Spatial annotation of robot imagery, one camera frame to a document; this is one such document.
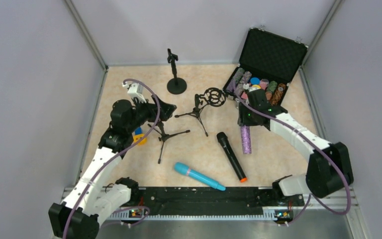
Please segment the purple glitter microphone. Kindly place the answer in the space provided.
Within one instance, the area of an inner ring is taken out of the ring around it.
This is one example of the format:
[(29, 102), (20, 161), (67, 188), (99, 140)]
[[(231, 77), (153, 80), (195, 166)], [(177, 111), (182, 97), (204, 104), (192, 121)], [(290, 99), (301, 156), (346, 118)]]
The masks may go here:
[(240, 132), (241, 132), (242, 151), (244, 154), (251, 154), (252, 146), (251, 146), (250, 127), (241, 126)]

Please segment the black tripod clip stand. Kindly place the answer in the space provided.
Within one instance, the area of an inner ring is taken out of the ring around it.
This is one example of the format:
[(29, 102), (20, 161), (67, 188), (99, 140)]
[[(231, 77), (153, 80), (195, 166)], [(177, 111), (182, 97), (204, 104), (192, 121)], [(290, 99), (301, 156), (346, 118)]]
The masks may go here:
[(185, 131), (181, 131), (181, 132), (177, 132), (177, 133), (173, 133), (173, 134), (168, 134), (165, 132), (164, 123), (161, 120), (156, 123), (154, 131), (156, 131), (160, 135), (158, 137), (158, 140), (162, 142), (162, 146), (161, 146), (161, 150), (160, 150), (160, 154), (159, 154), (159, 158), (158, 158), (158, 164), (161, 164), (164, 145), (168, 139), (170, 139), (174, 136), (180, 135), (180, 134), (190, 133), (190, 130), (187, 129)]

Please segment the tripod stand with shock mount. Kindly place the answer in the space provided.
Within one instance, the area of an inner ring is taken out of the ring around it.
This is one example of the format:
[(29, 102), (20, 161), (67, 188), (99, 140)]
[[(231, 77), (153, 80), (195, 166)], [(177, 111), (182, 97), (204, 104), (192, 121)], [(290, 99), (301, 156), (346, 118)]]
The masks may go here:
[(191, 116), (196, 118), (203, 128), (205, 136), (208, 137), (208, 132), (206, 131), (205, 126), (201, 120), (201, 113), (206, 106), (218, 108), (223, 106), (225, 102), (226, 95), (223, 93), (223, 91), (219, 88), (210, 87), (206, 89), (203, 94), (194, 95), (194, 108), (191, 112), (175, 115), (175, 118), (180, 118), (183, 116)]

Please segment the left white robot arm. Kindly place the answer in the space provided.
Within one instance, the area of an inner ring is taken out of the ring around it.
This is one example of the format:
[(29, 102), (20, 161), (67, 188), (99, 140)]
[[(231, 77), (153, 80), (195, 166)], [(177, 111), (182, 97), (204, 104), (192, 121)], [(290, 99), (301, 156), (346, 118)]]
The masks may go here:
[(108, 129), (102, 135), (95, 155), (74, 189), (48, 211), (54, 236), (61, 239), (95, 239), (102, 224), (131, 199), (132, 189), (117, 184), (104, 196), (99, 193), (112, 170), (126, 152), (135, 146), (133, 133), (144, 123), (152, 126), (167, 121), (176, 105), (152, 96), (153, 103), (137, 98), (116, 101), (110, 112)]

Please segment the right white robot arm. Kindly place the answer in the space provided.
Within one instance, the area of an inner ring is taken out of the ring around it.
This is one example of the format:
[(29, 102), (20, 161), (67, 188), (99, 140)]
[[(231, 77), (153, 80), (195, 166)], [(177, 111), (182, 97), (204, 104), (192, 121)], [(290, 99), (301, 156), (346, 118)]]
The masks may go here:
[(286, 109), (269, 103), (263, 89), (250, 88), (239, 104), (240, 126), (263, 126), (281, 136), (308, 163), (307, 172), (278, 179), (273, 186), (284, 196), (313, 194), (324, 198), (354, 182), (349, 151), (345, 144), (331, 143), (299, 124)]

